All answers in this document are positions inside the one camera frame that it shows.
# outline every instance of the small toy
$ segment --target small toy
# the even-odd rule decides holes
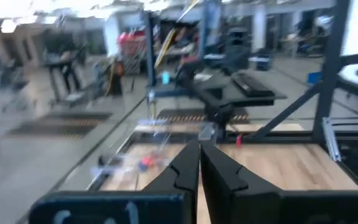
[[[239,134],[236,138],[236,146],[241,147],[241,144],[242,144],[242,135]]]
[[[139,169],[140,171],[146,171],[149,167],[154,166],[154,164],[155,159],[152,156],[147,156],[139,162]]]

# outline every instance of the blue object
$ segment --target blue object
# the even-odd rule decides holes
[[[162,73],[162,84],[166,85],[166,84],[169,84],[169,81],[170,81],[170,74],[169,72],[167,71],[164,71]]]
[[[267,59],[267,60],[259,60],[256,61],[256,70],[257,71],[269,71],[272,67],[273,54],[268,49],[259,49],[256,53],[256,57],[258,59]]]
[[[139,170],[141,171],[141,172],[145,172],[145,171],[147,171],[147,165],[146,164],[144,164],[142,161],[140,161],[139,162]]]
[[[321,72],[312,72],[308,75],[308,84],[315,84],[321,80],[322,73]]]

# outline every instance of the workbench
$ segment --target workbench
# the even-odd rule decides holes
[[[237,124],[240,131],[255,131],[261,124]],[[195,131],[185,124],[165,126],[142,125],[134,132],[162,132],[172,133]],[[300,131],[298,124],[281,124],[273,131]],[[173,159],[185,146],[184,144],[166,143],[162,149],[162,156]],[[146,155],[160,147],[154,143],[133,143],[127,150],[127,159],[122,166],[136,166],[141,155]],[[255,174],[273,183],[283,190],[358,190],[356,183],[315,144],[221,144],[218,146],[223,152],[245,166]],[[126,174],[116,172],[106,179],[100,190],[142,190],[154,180],[164,167],[151,167],[145,172]],[[198,223],[210,223],[208,208],[201,181],[198,187]]]

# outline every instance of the floor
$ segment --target floor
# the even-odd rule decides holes
[[[247,71],[262,82],[273,86],[287,95],[274,106],[248,108],[252,123],[267,123],[290,103],[301,96],[308,88],[308,73],[321,69],[319,59],[290,59],[276,57],[269,72]],[[139,119],[147,118],[148,109],[142,99],[145,96],[147,79],[137,77],[135,88],[129,93],[131,78],[125,78],[124,96],[106,98],[94,106],[81,105],[70,111],[78,113],[111,112],[113,115],[100,124],[84,139],[30,139],[5,138],[4,133],[24,121],[38,118],[52,111],[69,113],[66,108],[50,108],[48,102],[53,98],[47,72],[38,70],[28,76],[30,84],[24,93],[30,101],[37,100],[34,108],[26,111],[8,111],[1,107],[9,100],[8,94],[0,95],[0,223],[23,221],[25,213],[32,203],[43,194],[54,190],[84,190],[92,179],[91,168],[96,165],[100,154],[109,154],[117,149],[130,135]],[[89,70],[81,70],[83,83],[93,77]],[[317,97],[311,99],[294,112],[286,123],[299,123],[305,129],[313,126]],[[203,105],[188,98],[167,98],[158,101],[158,111],[165,108],[202,108]],[[358,123],[358,97],[346,99],[346,93],[336,90],[331,110],[331,119],[335,123]]]

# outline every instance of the cable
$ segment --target cable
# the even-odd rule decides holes
[[[189,7],[186,9],[186,11],[179,17],[179,19],[177,20],[177,22],[179,22],[193,7],[195,7],[199,1],[200,1],[200,0],[194,0],[194,1],[189,5]],[[175,28],[172,29],[172,30],[168,33],[167,38],[165,38],[164,43],[162,44],[162,48],[161,48],[161,50],[160,50],[160,53],[158,54],[157,59],[155,60],[154,69],[156,69],[156,68],[160,65],[160,63],[161,63],[161,61],[162,61],[162,58],[163,58],[164,55],[167,53],[168,46],[171,44],[172,37],[173,37],[173,35],[174,35],[174,33],[175,33],[176,31],[177,31],[177,30],[176,30]]]
[[[114,69],[115,69],[115,66],[116,66],[116,62],[114,61],[112,64],[111,64],[111,67],[110,67],[110,79],[109,79],[109,87],[107,88],[107,91],[106,93],[104,94],[104,97],[106,97],[110,90],[111,90],[111,87],[112,87],[112,82],[113,82],[113,76],[114,76]]]

